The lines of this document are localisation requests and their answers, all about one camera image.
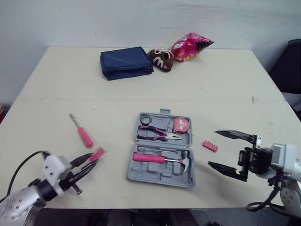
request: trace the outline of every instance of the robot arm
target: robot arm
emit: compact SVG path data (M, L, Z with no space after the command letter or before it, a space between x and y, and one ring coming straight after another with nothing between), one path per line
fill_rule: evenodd
M49 155L45 158L42 172L46 179L34 180L27 188L17 191L0 202L1 226L32 226L40 209L57 195L73 187L77 194L82 191L76 182L88 174L97 164L90 161L81 171L73 174L71 170L86 162L93 154L85 154L68 162L63 156Z
M235 130L216 131L225 137L246 140L253 145L252 148L245 147L240 151L238 165L242 167L239 174L236 168L221 165L214 162L208 164L220 173L247 181L248 172L255 173L261 178L268 179L274 190L265 202L254 202L247 205L247 210L257 211L270 205L270 207L281 214L301 218L301 159L297 157L296 145L273 144L271 148L261 148L262 137L249 135ZM285 211L278 210L283 207L270 203L280 191L280 197Z

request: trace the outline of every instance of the gray tool case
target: gray tool case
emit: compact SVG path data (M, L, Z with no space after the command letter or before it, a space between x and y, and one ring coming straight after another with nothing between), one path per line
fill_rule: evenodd
M155 137L158 134L152 131L140 130L141 126L140 116L149 115L151 117L151 123L149 126L154 126L160 129L166 129L168 133L173 132L174 118L185 118L190 123L190 129L185 133L176 133L182 137L181 140L144 140L138 139L138 134L145 135L148 137ZM128 169L128 178L130 180L143 181L149 183L179 186L179 187L194 187L195 185L195 175L194 175L194 158L193 152L189 149L192 143L192 130L191 130L191 120L188 117L170 115L170 110L161 109L160 114L151 113L140 113L137 119L136 126L136 139L133 150L131 152L130 164ZM185 173L183 172L184 166L178 162L146 162L146 161L134 161L134 153L139 154L151 154L160 155L168 159L183 159L183 153L188 151L188 158L190 159L190 164Z

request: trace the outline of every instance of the pink screwdriver handle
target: pink screwdriver handle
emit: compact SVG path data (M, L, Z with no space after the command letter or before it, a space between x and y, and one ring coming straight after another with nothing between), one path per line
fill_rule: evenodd
M134 153L134 161L148 161L148 162L157 162L165 163L165 157L151 154L138 154Z
M90 136L85 132L84 128L80 127L77 129L77 131L79 132L79 135L81 137L81 139L83 140L83 142L85 143L85 145L87 147L93 147L93 141L90 138Z

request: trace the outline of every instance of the pink snack bag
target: pink snack bag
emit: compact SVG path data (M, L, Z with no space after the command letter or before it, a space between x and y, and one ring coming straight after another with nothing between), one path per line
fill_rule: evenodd
M174 54L174 59L185 62L195 57L196 54L203 51L210 46L213 41L197 33L186 34L183 38L178 40L171 48Z

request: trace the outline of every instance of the navy blue pouch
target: navy blue pouch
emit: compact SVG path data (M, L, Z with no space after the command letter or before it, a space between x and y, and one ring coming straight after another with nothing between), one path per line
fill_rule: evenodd
M108 80L123 79L151 74L151 60L141 47L101 52L100 64Z

